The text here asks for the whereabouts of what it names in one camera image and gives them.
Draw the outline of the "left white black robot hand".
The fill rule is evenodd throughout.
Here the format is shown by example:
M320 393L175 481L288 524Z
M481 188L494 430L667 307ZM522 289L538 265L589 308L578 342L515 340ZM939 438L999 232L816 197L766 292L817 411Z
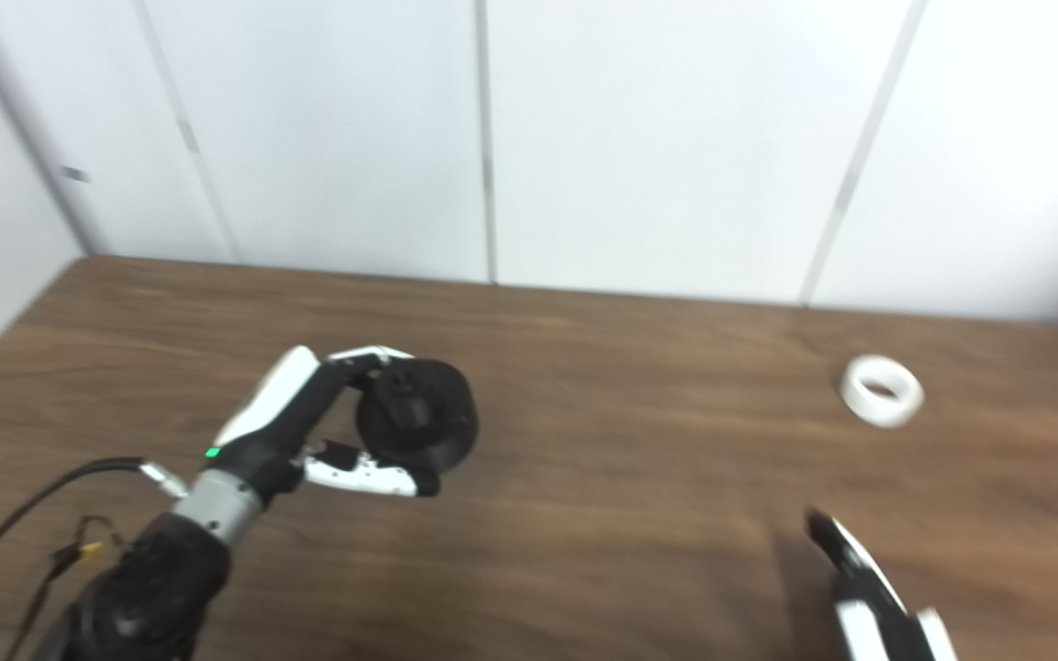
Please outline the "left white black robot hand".
M441 478L428 470L395 464L378 452L339 443L317 453L306 448L308 436L342 390L362 390L382 368L411 360L414 355L382 344L323 357L303 344L290 348L219 432L206 454L208 467L243 478L264 504L293 492L302 478L347 492L436 497Z

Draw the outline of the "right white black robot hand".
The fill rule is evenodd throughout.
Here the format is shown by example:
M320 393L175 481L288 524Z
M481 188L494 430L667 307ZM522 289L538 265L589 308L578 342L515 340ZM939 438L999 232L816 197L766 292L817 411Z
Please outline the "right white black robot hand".
M805 529L836 570L834 610L849 660L957 660L938 612L909 610L844 524L808 510Z

